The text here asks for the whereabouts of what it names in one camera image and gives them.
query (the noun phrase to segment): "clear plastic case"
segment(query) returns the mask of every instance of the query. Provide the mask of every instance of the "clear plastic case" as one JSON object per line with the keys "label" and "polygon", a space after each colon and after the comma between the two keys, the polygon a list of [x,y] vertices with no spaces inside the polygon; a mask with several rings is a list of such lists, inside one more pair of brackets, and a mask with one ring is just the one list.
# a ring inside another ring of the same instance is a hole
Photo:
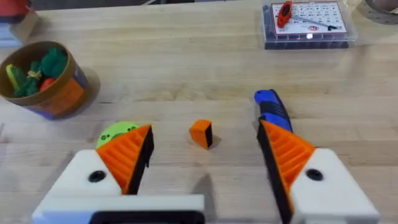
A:
{"label": "clear plastic case", "polygon": [[[292,15],[295,18],[290,18],[288,23],[280,28],[277,25],[277,16],[283,3],[285,1],[270,0],[263,4],[265,49],[345,49],[358,38],[344,0],[293,1]],[[333,25],[337,29],[328,30],[327,26],[320,26],[311,21]]]}

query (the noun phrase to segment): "colorful label on container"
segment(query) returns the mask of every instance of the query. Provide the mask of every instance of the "colorful label on container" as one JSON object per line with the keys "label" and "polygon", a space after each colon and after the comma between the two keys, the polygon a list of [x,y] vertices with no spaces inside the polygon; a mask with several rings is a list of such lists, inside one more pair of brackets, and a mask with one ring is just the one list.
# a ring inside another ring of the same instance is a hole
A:
{"label": "colorful label on container", "polygon": [[75,73],[69,79],[67,84],[62,87],[53,97],[40,102],[36,105],[25,106],[27,109],[32,110],[46,118],[53,118],[60,113],[71,108],[77,103],[84,93],[84,87],[87,85],[87,79],[79,68],[76,66]]}
{"label": "colorful label on container", "polygon": [[[277,25],[278,14],[283,3],[272,4],[272,15],[276,34],[335,34],[347,33],[337,2],[295,2],[292,18],[283,27]],[[328,30],[327,26],[336,29]]]}

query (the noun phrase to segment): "round cardboard bucket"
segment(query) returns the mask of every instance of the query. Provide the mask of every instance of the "round cardboard bucket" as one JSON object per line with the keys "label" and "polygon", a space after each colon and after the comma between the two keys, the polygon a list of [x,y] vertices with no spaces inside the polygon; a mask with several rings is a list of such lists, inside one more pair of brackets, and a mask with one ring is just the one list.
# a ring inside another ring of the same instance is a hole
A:
{"label": "round cardboard bucket", "polygon": [[[40,61],[50,48],[58,48],[68,57],[67,65],[57,80],[47,89],[34,95],[16,98],[8,79],[6,66],[13,64],[24,72],[30,63]],[[41,114],[48,119],[62,118],[77,110],[85,101],[88,83],[85,74],[76,64],[72,54],[62,44],[38,42],[26,45],[12,53],[0,65],[0,95],[7,101]]]}

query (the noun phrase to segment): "wooden tabletop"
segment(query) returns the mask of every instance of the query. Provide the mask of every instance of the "wooden tabletop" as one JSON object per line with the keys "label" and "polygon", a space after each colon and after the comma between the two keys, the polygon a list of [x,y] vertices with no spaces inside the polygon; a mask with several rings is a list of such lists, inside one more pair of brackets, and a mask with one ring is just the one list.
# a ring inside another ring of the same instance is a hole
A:
{"label": "wooden tabletop", "polygon": [[[116,121],[153,125],[140,194],[204,194],[211,222],[276,223],[252,100],[268,88],[295,133],[332,148],[382,222],[398,222],[398,26],[349,4],[348,50],[264,50],[257,0],[39,12],[31,41],[65,44],[99,91],[60,121],[0,101],[0,223],[30,223],[74,153]],[[196,119],[213,122],[210,151],[188,137]]]}

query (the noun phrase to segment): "blue handle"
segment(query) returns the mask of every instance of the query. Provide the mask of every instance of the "blue handle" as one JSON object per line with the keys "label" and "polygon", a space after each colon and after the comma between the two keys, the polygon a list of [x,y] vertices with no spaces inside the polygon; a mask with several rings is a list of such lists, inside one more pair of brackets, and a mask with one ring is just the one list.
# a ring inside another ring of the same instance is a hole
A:
{"label": "blue handle", "polygon": [[254,101],[260,106],[260,118],[293,132],[287,111],[275,90],[258,90]]}

